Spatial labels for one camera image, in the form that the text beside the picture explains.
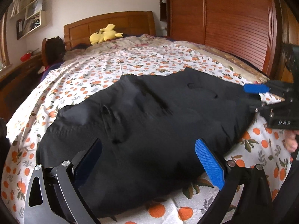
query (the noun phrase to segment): wardrobe door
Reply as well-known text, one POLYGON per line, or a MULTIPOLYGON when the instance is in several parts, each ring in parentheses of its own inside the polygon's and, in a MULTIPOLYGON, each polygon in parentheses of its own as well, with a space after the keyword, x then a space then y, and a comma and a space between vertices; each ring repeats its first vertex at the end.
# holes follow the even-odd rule
POLYGON ((205 0, 170 0, 170 36, 204 44, 205 0))
POLYGON ((206 0, 205 44, 271 74, 276 49, 274 0, 206 0))

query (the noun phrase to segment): wooden nightstand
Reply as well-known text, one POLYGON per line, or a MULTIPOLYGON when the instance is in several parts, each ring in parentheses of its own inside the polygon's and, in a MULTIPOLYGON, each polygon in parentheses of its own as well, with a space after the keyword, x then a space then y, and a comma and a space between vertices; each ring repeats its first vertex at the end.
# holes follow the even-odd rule
POLYGON ((41 53, 38 53, 18 66, 11 65, 1 72, 4 75, 0 77, 0 117, 6 122, 39 84, 41 75, 37 72, 41 67, 41 53))

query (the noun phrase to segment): hand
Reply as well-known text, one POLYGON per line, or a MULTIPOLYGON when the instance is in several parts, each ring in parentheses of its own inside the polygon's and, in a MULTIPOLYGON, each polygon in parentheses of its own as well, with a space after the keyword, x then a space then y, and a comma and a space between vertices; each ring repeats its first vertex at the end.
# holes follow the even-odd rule
POLYGON ((296 151, 298 147, 298 142, 296 141, 296 135, 299 135, 299 130, 285 130, 284 134, 286 136, 286 149, 289 152, 296 151))

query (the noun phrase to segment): red bowl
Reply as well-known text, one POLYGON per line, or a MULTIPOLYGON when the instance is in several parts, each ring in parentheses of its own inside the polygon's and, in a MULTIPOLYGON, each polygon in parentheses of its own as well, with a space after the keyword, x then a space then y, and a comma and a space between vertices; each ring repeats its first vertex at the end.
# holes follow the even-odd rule
POLYGON ((31 57, 31 53, 29 54, 25 54, 21 57, 21 62, 25 62, 26 60, 28 60, 31 57))

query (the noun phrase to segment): stuffed toy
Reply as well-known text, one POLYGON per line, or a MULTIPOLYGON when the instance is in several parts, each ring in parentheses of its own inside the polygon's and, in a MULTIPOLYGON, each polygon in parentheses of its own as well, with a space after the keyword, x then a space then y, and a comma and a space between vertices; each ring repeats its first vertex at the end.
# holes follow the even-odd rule
POLYGON ((92 34, 89 37, 91 44, 95 45, 104 41, 114 40, 116 37, 122 37, 123 33, 117 33, 113 30, 114 28, 114 24, 108 24, 106 28, 100 29, 99 32, 92 34))

